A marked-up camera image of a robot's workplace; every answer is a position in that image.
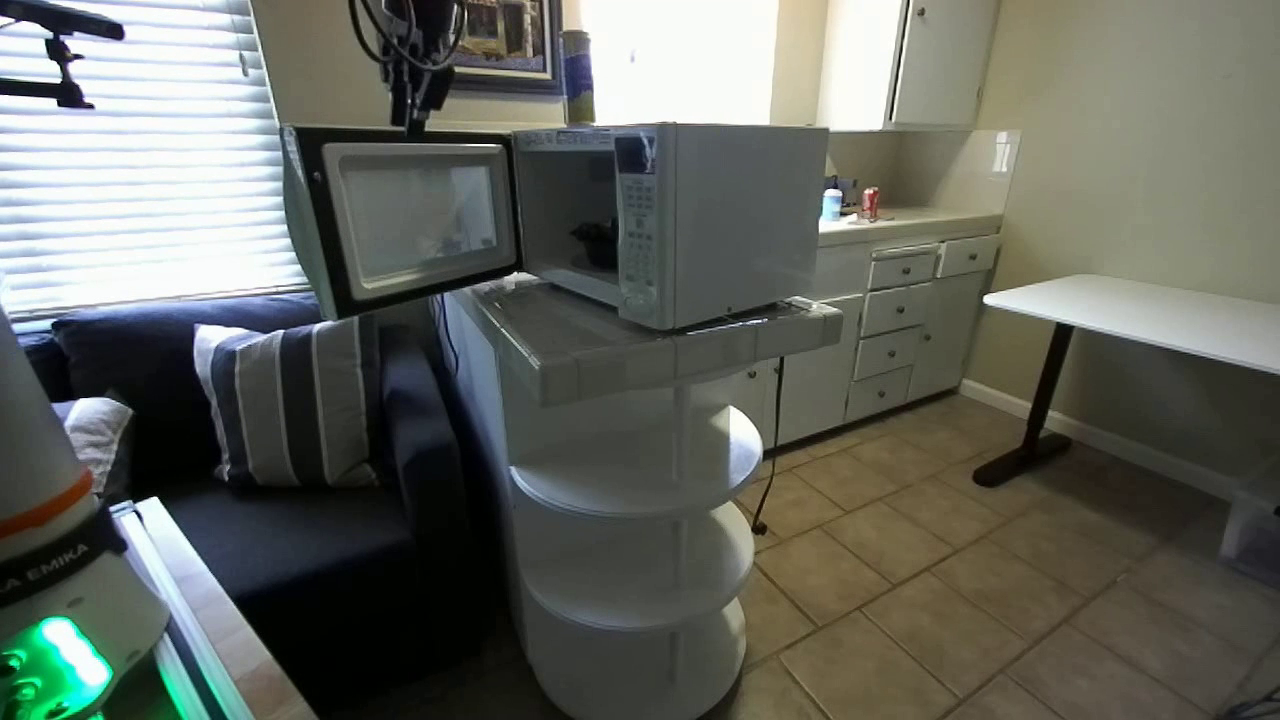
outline framed picture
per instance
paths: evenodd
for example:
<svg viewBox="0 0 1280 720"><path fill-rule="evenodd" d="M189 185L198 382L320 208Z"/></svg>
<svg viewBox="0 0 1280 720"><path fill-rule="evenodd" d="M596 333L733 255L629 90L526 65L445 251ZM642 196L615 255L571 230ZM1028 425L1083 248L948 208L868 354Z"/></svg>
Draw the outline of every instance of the framed picture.
<svg viewBox="0 0 1280 720"><path fill-rule="evenodd" d="M459 90L556 92L560 0L462 0Z"/></svg>

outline microwave door window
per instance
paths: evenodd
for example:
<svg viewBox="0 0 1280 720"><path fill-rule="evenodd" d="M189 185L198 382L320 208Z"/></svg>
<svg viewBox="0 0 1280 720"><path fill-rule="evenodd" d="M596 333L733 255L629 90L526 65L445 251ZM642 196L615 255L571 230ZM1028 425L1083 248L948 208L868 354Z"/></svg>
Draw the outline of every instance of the microwave door window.
<svg viewBox="0 0 1280 720"><path fill-rule="evenodd" d="M322 153L338 264L357 304L516 264L504 149L330 146Z"/></svg>

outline desk leg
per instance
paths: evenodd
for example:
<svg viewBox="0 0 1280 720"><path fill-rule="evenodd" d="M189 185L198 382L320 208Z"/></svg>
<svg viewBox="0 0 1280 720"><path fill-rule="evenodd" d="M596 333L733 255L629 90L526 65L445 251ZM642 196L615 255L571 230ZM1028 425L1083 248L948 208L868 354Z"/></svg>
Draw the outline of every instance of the desk leg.
<svg viewBox="0 0 1280 720"><path fill-rule="evenodd" d="M1036 468L1058 454L1071 450L1069 435L1040 435L1043 434L1043 415L1047 415L1047 403L1050 403L1050 388L1055 388L1055 376L1064 373L1064 361L1069 361L1069 349L1071 349L1071 324L1055 324L1050 330L1050 342L1047 342L1047 357L1043 357L1043 370L1040 370L1040 386L1036 386L1036 401L1030 401L1030 415L1028 415L1028 430L1022 430L1022 445L981 466L973 471L974 486L982 487L1001 487L1006 486L1012 475L1019 475L1022 468Z"/></svg>

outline striped pillow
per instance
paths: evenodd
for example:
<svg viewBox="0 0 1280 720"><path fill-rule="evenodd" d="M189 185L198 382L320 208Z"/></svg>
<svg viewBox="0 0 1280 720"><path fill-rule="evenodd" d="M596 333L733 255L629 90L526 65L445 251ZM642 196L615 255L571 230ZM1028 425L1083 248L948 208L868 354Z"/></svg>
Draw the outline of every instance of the striped pillow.
<svg viewBox="0 0 1280 720"><path fill-rule="evenodd" d="M376 486L367 410L376 346L360 321L283 333L194 330L222 486Z"/></svg>

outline green light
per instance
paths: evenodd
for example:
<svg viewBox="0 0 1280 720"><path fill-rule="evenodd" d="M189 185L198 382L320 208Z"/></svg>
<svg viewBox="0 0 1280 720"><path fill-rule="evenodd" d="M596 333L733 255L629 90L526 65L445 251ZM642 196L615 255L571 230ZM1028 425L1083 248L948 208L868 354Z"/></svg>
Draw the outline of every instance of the green light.
<svg viewBox="0 0 1280 720"><path fill-rule="evenodd" d="M0 717L77 717L104 701L114 673L68 616L45 616L0 649Z"/></svg>

